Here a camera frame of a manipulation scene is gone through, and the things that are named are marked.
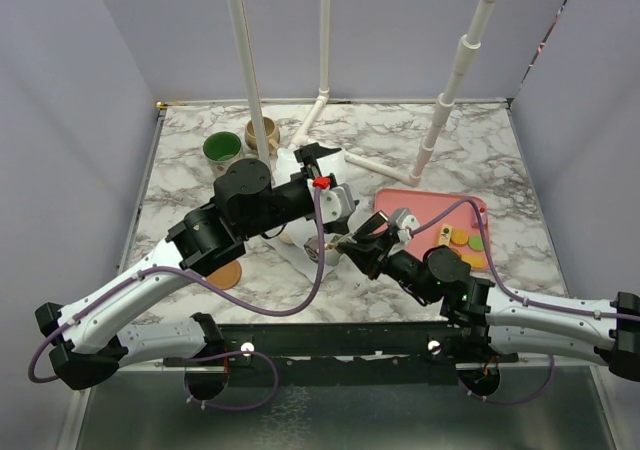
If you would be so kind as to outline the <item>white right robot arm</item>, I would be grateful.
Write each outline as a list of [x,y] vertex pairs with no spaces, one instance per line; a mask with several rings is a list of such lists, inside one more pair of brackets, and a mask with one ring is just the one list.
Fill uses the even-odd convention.
[[626,380],[639,379],[639,297],[572,299],[501,287],[475,277],[469,263],[440,245],[416,258],[381,232],[338,246],[371,279],[386,275],[420,305],[441,305],[449,322],[468,328],[461,353],[481,361],[497,355],[538,353],[602,365]]

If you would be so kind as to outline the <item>yellow sponge cake square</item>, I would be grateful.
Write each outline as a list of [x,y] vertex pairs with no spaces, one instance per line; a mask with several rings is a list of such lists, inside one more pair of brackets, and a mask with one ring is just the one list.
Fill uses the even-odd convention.
[[451,242],[453,227],[449,224],[443,224],[438,232],[437,246],[449,246]]

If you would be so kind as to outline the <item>orange sandwich biscuit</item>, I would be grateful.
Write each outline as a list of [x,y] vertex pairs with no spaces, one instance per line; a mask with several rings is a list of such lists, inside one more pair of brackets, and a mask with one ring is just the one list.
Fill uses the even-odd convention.
[[466,246],[469,242],[469,235],[464,229],[454,228],[451,232],[450,243],[455,246]]

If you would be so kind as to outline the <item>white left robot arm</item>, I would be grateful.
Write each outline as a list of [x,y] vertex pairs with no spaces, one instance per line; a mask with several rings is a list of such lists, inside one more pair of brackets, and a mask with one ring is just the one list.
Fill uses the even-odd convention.
[[328,165],[338,148],[317,143],[295,150],[299,168],[273,185],[259,159],[234,162],[213,183],[208,203],[188,212],[137,264],[78,301],[40,306],[35,317],[45,337],[53,379],[73,390],[93,387],[119,369],[163,357],[214,362],[223,346],[209,316],[144,331],[133,321],[182,287],[206,286],[207,276],[245,253],[249,239],[283,229],[299,219],[316,227],[320,282],[326,263],[325,236],[347,232],[356,203],[348,186]]

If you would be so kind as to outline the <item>three tier white stand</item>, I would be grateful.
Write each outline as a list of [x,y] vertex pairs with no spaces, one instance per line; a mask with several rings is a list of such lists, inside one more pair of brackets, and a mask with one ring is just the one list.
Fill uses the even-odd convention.
[[320,191],[320,202],[311,204],[311,213],[285,227],[270,231],[264,239],[276,253],[310,282],[316,279],[319,258],[324,258],[322,274],[330,274],[341,256],[332,244],[364,218],[359,209],[360,194],[347,184],[345,152],[324,149],[315,162],[321,177],[334,177],[336,185]]

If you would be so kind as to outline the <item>green round biscuit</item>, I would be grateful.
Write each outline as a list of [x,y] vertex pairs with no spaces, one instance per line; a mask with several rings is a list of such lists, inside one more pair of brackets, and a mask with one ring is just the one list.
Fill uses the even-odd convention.
[[468,246],[474,252],[483,252],[485,249],[484,240],[481,235],[470,236]]

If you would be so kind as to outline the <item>white round cake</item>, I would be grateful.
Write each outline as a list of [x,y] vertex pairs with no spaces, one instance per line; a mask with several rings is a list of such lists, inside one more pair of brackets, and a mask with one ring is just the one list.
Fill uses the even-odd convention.
[[280,240],[287,244],[287,245],[293,245],[294,244],[294,240],[287,234],[287,233],[283,233],[280,235]]

